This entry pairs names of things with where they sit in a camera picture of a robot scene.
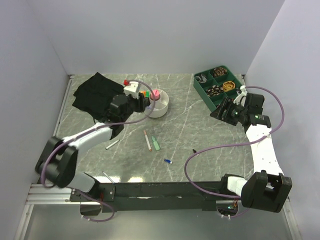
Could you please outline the mint green correction tape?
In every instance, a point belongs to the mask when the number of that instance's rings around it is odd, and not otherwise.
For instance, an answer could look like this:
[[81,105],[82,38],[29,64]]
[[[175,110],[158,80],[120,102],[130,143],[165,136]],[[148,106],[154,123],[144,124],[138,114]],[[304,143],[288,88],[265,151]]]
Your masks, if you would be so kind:
[[157,142],[156,138],[154,136],[152,136],[151,139],[152,139],[152,143],[153,143],[154,149],[156,151],[159,151],[161,148],[160,148],[159,143]]

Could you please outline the white black tip pen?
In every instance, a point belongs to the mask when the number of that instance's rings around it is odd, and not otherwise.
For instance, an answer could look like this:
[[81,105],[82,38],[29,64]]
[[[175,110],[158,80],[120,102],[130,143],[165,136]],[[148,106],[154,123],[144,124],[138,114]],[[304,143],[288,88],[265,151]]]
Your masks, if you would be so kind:
[[109,150],[110,148],[112,148],[113,146],[115,146],[119,141],[120,141],[120,140],[118,139],[118,140],[114,141],[113,143],[109,144],[109,145],[105,148],[105,150]]

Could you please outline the peach cap white marker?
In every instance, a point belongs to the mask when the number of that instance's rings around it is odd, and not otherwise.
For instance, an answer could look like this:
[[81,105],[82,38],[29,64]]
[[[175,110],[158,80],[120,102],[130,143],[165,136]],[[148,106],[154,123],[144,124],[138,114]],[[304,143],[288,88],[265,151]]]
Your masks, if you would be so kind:
[[151,143],[150,143],[150,141],[149,141],[147,132],[146,132],[145,130],[143,130],[143,134],[144,134],[144,137],[145,137],[145,141],[146,141],[148,150],[151,152],[151,151],[152,151],[152,147],[151,147]]

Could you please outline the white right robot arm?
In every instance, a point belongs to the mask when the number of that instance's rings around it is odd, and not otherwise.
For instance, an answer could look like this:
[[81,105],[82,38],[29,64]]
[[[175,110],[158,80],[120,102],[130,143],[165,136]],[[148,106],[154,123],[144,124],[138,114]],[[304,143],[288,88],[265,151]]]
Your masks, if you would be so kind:
[[284,175],[276,158],[270,118],[263,114],[264,96],[247,93],[234,101],[225,97],[210,116],[230,125],[241,124],[250,141],[253,175],[249,179],[226,174],[219,187],[220,196],[240,196],[246,208],[278,213],[292,188],[292,180]]

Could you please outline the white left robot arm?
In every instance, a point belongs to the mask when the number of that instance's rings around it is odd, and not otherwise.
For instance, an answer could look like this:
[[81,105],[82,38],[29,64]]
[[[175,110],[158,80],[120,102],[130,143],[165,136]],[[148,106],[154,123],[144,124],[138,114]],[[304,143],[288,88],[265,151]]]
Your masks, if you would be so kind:
[[77,189],[88,201],[96,200],[100,195],[99,183],[94,177],[76,171],[78,158],[92,147],[115,138],[125,125],[130,124],[128,118],[134,112],[143,113],[154,108],[155,103],[141,93],[137,98],[118,94],[104,118],[94,126],[72,136],[51,137],[35,166],[41,184],[47,188],[46,181],[50,181],[54,187]]

